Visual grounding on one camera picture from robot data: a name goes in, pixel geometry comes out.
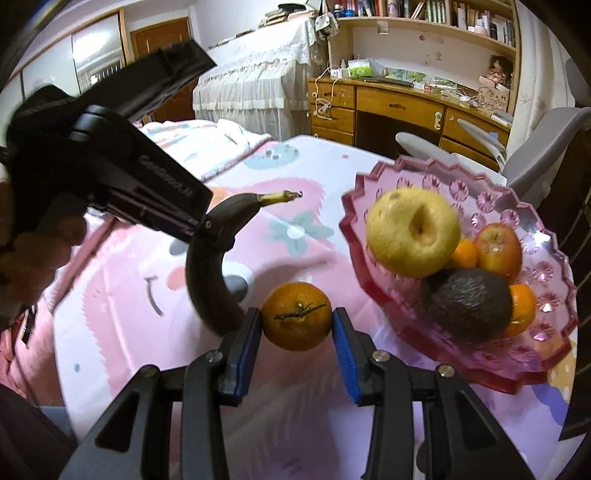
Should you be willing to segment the person's left hand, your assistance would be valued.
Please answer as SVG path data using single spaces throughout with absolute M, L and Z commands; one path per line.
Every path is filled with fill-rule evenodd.
M 10 176 L 1 169 L 1 329 L 11 327 L 24 307 L 33 305 L 66 265 L 86 235 L 80 214 L 57 221 L 48 232 L 13 233 Z

